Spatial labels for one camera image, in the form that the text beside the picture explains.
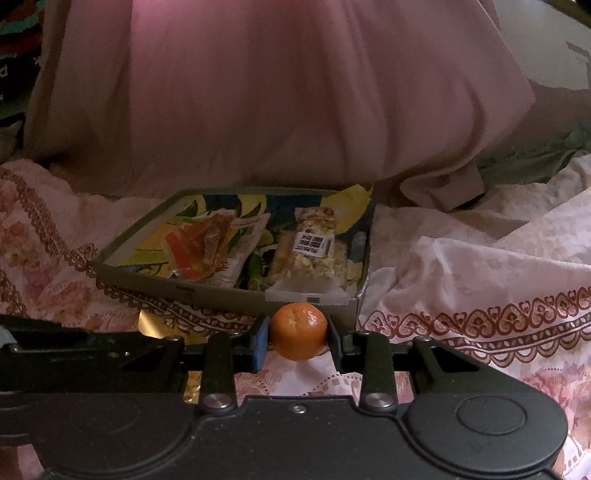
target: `mandarin orange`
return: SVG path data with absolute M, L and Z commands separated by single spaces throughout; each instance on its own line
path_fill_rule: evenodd
M 289 360 L 309 360 L 326 345 L 328 323 L 309 303 L 290 303 L 275 312 L 269 336 L 275 351 Z

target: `bedsheet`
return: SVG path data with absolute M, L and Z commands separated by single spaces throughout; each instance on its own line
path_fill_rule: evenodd
M 589 187 L 591 155 L 547 184 L 497 186 L 471 210 L 377 208 L 359 318 L 361 329 L 393 342 L 432 335 L 552 396 L 569 421 L 555 466 L 568 480 L 591 477 Z M 205 334 L 248 328 L 247 316 L 96 278 L 89 261 L 158 202 L 74 194 L 28 160 L 0 166 L 0 312 L 99 331 L 135 329 L 139 309 Z M 411 401 L 407 376 L 396 380 L 400 401 Z M 357 398 L 360 385 L 359 375 L 338 374 L 328 354 L 291 362 L 271 352 L 261 373 L 236 376 L 239 398 Z M 18 463 L 27 480 L 41 468 L 30 446 L 18 449 Z

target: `pink patterned fabric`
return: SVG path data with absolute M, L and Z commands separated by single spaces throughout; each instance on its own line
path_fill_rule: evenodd
M 384 181 L 449 210 L 534 101 L 479 0 L 53 0 L 46 24 L 25 153 L 82 192 Z
M 380 207 L 362 328 L 404 342 L 433 335 L 544 391 L 564 408 L 569 437 L 555 470 L 591 477 L 591 156 L 548 185 L 505 186 L 473 210 Z M 74 194 L 47 170 L 0 166 L 0 312 L 99 331 L 136 328 L 139 309 L 205 334 L 252 318 L 104 285 L 89 260 L 157 200 Z M 401 402 L 412 400 L 397 374 Z M 359 395 L 359 375 L 329 354 L 291 362 L 270 353 L 261 373 L 236 376 L 248 394 Z M 40 471 L 30 446 L 12 454 L 22 478 Z M 5 459 L 7 451 L 0 451 Z M 13 480 L 8 467 L 1 480 Z

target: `green cloth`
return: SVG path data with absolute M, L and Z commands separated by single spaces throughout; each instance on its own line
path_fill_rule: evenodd
M 591 124 L 578 123 L 561 140 L 519 150 L 513 155 L 487 155 L 476 159 L 486 189 L 502 184 L 546 183 L 573 158 L 591 153 Z

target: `pink cloth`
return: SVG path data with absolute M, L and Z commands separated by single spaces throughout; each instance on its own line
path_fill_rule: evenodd
M 471 159 L 534 101 L 478 0 L 55 0 L 47 16 L 61 53 L 44 53 L 25 153 L 69 154 L 79 190 L 388 180 L 448 210 L 483 192 Z

